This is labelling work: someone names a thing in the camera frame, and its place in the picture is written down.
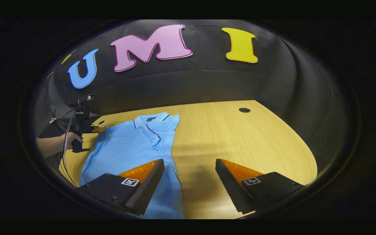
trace wooden table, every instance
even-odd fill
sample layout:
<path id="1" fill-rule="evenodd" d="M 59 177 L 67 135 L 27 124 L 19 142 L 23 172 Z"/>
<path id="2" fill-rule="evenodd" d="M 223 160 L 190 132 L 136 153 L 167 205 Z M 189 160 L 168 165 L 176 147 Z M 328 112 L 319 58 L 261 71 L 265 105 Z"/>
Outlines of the wooden table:
<path id="1" fill-rule="evenodd" d="M 242 113 L 239 108 L 248 108 Z M 105 115 L 93 124 L 114 126 L 139 115 L 166 111 L 180 115 L 172 156 L 179 174 L 187 219 L 234 219 L 243 216 L 215 172 L 222 158 L 261 173 L 279 172 L 301 184 L 315 180 L 317 166 L 304 141 L 278 116 L 255 100 L 184 104 Z M 83 148 L 94 149 L 97 134 L 84 134 Z M 68 172 L 78 185 L 91 151 L 68 150 Z"/>

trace human hand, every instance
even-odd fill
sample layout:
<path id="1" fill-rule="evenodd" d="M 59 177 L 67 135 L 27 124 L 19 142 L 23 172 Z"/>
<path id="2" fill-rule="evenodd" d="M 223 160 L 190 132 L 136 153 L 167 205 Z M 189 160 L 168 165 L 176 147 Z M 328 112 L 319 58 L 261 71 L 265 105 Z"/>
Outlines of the human hand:
<path id="1" fill-rule="evenodd" d="M 72 149 L 72 141 L 73 140 L 78 140 L 81 143 L 84 142 L 84 138 L 80 137 L 79 135 L 76 135 L 74 132 L 69 132 L 68 133 L 68 138 L 66 140 L 66 149 Z"/>

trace yellow letter i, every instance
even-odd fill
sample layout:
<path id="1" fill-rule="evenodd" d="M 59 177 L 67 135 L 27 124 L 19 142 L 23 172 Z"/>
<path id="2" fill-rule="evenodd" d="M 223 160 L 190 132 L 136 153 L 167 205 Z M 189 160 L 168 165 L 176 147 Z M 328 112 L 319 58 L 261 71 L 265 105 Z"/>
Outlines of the yellow letter i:
<path id="1" fill-rule="evenodd" d="M 252 39 L 255 35 L 235 28 L 222 28 L 230 35 L 231 51 L 226 57 L 231 60 L 256 63 L 258 58 L 253 54 Z"/>

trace black cable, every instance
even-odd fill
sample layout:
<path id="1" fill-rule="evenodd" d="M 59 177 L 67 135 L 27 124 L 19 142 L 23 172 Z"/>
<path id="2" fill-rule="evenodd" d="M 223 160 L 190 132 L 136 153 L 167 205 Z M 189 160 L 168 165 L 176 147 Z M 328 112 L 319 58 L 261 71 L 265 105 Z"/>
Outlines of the black cable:
<path id="1" fill-rule="evenodd" d="M 49 95 L 50 79 L 51 79 L 51 77 L 53 76 L 53 74 L 54 74 L 54 72 L 51 72 L 51 73 L 47 76 L 47 79 L 48 79 L 48 80 L 47 80 L 47 104 L 48 104 L 48 108 L 49 108 L 49 110 L 50 110 L 51 118 L 52 118 L 52 119 L 55 119 L 56 116 L 55 116 L 55 114 L 54 114 L 53 111 L 52 111 L 52 106 L 51 106 L 51 103 L 50 103 L 50 95 Z M 65 133 L 67 133 L 67 130 L 65 130 L 64 127 L 61 126 L 61 124 L 62 124 L 61 122 L 56 122 L 56 123 L 57 123 L 58 128 L 59 128 L 59 130 L 60 130 L 61 133 L 62 133 L 62 131 L 65 131 Z M 69 175 L 69 173 L 68 173 L 68 170 L 67 170 L 66 165 L 65 165 L 65 159 L 63 159 L 63 162 L 64 162 L 64 168 L 65 168 L 66 173 L 67 173 L 67 174 L 65 174 L 64 168 L 61 167 L 64 176 L 66 177 L 66 175 L 68 175 L 70 181 L 72 182 L 72 184 L 73 184 L 74 186 L 76 186 L 76 184 L 75 184 L 74 181 L 72 180 L 72 177 L 71 177 L 71 176 Z"/>
<path id="2" fill-rule="evenodd" d="M 59 119 L 59 122 L 60 122 L 61 124 L 63 124 L 63 123 L 62 123 L 62 120 L 64 119 L 64 117 L 65 117 L 68 113 L 70 113 L 70 112 L 72 112 L 72 111 L 74 111 L 74 109 L 73 109 L 73 110 L 69 110 L 67 113 L 65 113 L 65 115 L 63 115 L 63 117 L 62 117 L 61 119 Z"/>
<path id="3" fill-rule="evenodd" d="M 60 161 L 62 159 L 61 155 L 60 155 L 60 152 L 58 152 L 58 159 L 59 159 L 59 164 L 60 164 Z M 65 173 L 64 167 L 62 165 L 60 165 L 60 169 L 62 169 L 62 173 L 66 177 L 66 173 Z"/>
<path id="4" fill-rule="evenodd" d="M 66 153 L 66 143 L 67 143 L 67 138 L 68 138 L 69 129 L 70 129 L 71 124 L 72 124 L 72 120 L 73 120 L 73 118 L 74 118 L 76 112 L 78 111 L 79 107 L 81 106 L 81 104 L 82 104 L 84 101 L 86 101 L 86 99 L 79 100 L 78 106 L 77 106 L 76 109 L 74 110 L 73 115 L 72 115 L 72 117 L 70 118 L 69 123 L 68 123 L 68 125 L 67 125 L 67 127 L 66 127 L 65 140 L 64 140 L 64 142 L 63 142 L 63 163 L 64 163 L 64 167 L 65 167 L 65 170 L 66 170 L 67 175 L 69 176 L 70 180 L 72 181 L 72 183 L 74 184 L 75 187 L 78 187 L 78 186 L 76 186 L 75 182 L 72 180 L 72 177 L 69 175 L 69 172 L 68 172 L 68 169 L 67 169 L 67 166 L 66 166 L 66 155 L 65 155 L 65 153 Z"/>

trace letter m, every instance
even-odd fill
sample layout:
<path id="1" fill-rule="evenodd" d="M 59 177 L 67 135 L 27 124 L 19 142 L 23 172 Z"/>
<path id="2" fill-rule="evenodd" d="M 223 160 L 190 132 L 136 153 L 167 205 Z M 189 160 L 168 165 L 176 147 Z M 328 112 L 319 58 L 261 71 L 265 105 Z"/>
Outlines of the letter m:
<path id="1" fill-rule="evenodd" d="M 139 60 L 149 62 L 156 45 L 159 45 L 157 59 L 175 59 L 192 55 L 192 50 L 185 47 L 182 39 L 183 28 L 185 25 L 167 25 L 155 30 L 147 40 L 134 35 L 115 40 L 111 43 L 111 46 L 115 46 L 117 56 L 114 71 L 121 72 L 136 65 L 136 61 L 130 59 L 129 52 Z"/>

